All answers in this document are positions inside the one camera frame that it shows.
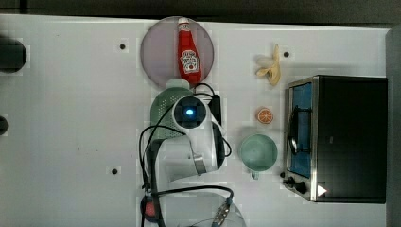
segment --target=red object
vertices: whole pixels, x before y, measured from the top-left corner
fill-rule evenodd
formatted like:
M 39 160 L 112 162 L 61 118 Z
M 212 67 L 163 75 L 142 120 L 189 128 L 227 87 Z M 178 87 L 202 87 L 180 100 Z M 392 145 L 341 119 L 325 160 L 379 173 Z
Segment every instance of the red object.
M 145 214 L 150 217 L 154 217 L 156 215 L 156 212 L 154 211 L 153 202 L 151 201 L 147 202 L 147 205 L 145 206 Z
M 201 62 L 192 39 L 188 19 L 183 17 L 179 19 L 178 30 L 178 68 L 181 78 L 190 84 L 198 83 L 201 81 Z

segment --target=oven handle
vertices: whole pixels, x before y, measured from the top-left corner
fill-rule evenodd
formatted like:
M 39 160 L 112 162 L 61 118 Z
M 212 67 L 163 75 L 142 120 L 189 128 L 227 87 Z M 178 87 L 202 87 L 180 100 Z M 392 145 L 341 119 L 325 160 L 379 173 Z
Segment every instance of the oven handle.
M 296 155 L 299 150 L 297 148 L 297 140 L 298 138 L 298 113 L 299 112 L 309 112 L 312 113 L 311 109 L 301 109 L 298 106 L 295 106 L 292 111 L 291 118 L 289 120 L 289 132 L 288 132 L 288 143 L 291 148 L 292 154 Z

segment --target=mug handle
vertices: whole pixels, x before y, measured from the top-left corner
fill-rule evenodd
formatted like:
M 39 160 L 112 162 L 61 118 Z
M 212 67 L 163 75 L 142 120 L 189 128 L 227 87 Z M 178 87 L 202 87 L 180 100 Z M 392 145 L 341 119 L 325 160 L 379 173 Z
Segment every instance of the mug handle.
M 251 172 L 251 176 L 254 180 L 258 180 L 259 179 L 259 172 L 253 171 Z

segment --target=oven knob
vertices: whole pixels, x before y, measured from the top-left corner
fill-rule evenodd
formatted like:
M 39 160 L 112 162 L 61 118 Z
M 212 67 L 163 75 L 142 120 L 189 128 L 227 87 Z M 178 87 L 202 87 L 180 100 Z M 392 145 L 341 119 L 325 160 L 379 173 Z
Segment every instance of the oven knob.
M 296 183 L 295 190 L 301 194 L 304 194 L 306 192 L 306 184 L 304 182 Z
M 283 180 L 283 183 L 288 185 L 289 188 L 292 188 L 295 184 L 295 180 L 292 177 L 288 177 L 288 179 Z

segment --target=oven window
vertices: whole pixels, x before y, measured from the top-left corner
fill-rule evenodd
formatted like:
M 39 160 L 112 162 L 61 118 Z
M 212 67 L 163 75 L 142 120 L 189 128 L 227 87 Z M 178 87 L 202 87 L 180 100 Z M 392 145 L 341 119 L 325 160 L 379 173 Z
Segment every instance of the oven window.
M 292 111 L 297 109 L 297 151 L 291 152 L 290 171 L 310 178 L 312 83 L 293 88 Z

